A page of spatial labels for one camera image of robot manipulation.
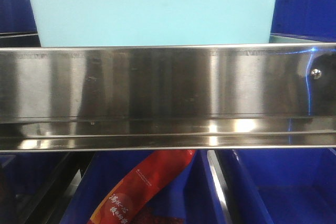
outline blue storage bin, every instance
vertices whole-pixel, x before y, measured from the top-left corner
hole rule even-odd
[[[336,0],[276,0],[273,33],[336,39]]]
[[[336,223],[335,150],[220,154],[245,223]]]
[[[11,175],[11,166],[14,155],[0,155],[0,223],[16,224],[15,195],[11,190],[8,176]]]
[[[31,0],[43,47],[267,43],[275,0]]]
[[[36,31],[29,0],[0,0],[0,33]]]
[[[13,186],[15,179],[15,158],[16,156],[11,154],[0,155],[0,164],[10,186]]]
[[[86,224],[107,193],[151,151],[100,152],[93,158],[60,224]],[[147,206],[158,216],[185,219],[186,224],[225,224],[215,193],[206,151],[198,151],[175,180]]]
[[[15,194],[33,195],[63,158],[64,153],[15,153],[12,187]]]

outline red package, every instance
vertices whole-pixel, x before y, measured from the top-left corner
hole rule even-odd
[[[131,170],[96,208],[88,224],[127,224],[191,162],[194,150],[155,151]]]

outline light blue plastic container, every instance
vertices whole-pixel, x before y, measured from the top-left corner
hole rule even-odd
[[[275,0],[30,0],[41,45],[267,43]]]

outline metal rack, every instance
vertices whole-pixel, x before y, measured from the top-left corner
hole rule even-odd
[[[0,149],[336,146],[335,50],[3,48]]]

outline bolt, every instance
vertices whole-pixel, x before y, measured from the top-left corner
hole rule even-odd
[[[310,72],[310,75],[314,78],[314,80],[320,79],[322,76],[322,71],[320,69],[313,69]]]

